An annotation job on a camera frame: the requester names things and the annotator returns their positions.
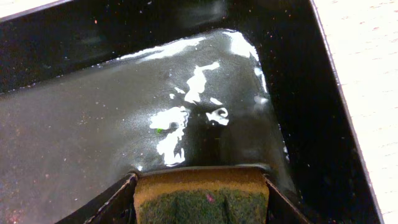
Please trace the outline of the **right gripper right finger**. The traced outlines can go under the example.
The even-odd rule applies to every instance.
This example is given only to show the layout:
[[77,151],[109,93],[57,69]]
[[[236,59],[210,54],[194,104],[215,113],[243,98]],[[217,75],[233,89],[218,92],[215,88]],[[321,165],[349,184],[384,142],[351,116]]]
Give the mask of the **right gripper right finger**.
[[267,174],[264,180],[269,188],[269,208],[281,223],[311,224],[311,221],[273,184]]

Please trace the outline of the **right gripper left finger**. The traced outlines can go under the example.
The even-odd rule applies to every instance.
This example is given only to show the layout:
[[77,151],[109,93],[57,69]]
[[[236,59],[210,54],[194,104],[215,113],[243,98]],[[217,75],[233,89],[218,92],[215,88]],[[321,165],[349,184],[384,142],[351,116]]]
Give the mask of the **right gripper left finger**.
[[128,173],[56,224],[137,223],[134,209],[136,184],[137,174]]

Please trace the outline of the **yellow green sponge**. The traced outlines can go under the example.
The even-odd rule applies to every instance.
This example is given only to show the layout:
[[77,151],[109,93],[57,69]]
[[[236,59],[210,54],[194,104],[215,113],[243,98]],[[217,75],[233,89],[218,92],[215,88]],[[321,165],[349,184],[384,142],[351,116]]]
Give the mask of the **yellow green sponge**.
[[269,188],[259,169],[185,169],[140,177],[137,223],[266,223]]

